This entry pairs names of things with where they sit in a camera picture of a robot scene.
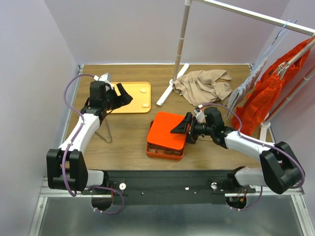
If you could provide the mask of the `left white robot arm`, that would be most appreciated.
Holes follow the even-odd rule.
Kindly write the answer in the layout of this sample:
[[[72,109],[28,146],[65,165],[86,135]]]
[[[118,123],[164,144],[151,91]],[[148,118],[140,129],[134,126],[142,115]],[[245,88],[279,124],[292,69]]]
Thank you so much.
[[[84,160],[85,149],[105,117],[113,110],[126,106],[133,98],[121,83],[93,81],[90,96],[77,112],[78,122],[68,138],[46,155],[47,179],[51,189],[67,190],[71,196],[92,187],[98,194],[109,189],[105,172],[89,170]]]

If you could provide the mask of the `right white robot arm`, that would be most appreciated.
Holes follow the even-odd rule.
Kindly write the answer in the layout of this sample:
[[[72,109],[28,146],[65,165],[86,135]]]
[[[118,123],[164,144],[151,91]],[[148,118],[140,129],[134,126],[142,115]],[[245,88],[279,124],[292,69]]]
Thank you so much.
[[[233,193],[244,186],[268,187],[276,194],[299,188],[305,180],[305,172],[289,144],[263,142],[251,138],[224,124],[216,107],[188,112],[175,126],[172,134],[185,134],[186,142],[194,144],[199,136],[210,136],[212,141],[225,149],[241,152],[260,163],[259,168],[239,167],[228,174],[226,186]]]

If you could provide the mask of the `orange compartment box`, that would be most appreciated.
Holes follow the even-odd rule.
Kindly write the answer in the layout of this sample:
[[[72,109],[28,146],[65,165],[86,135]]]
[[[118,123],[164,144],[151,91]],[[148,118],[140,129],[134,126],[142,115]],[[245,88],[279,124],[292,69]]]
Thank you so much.
[[[179,161],[184,156],[184,148],[181,150],[174,150],[162,146],[153,145],[147,142],[146,144],[146,154],[150,158],[159,158],[159,159],[168,159]]]

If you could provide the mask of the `orange box lid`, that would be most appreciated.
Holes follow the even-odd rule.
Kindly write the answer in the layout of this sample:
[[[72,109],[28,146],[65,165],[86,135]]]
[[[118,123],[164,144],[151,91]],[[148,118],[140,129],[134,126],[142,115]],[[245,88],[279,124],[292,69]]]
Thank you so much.
[[[184,119],[184,115],[158,112],[147,136],[147,142],[174,150],[181,150],[185,146],[186,134],[172,134],[174,129]]]

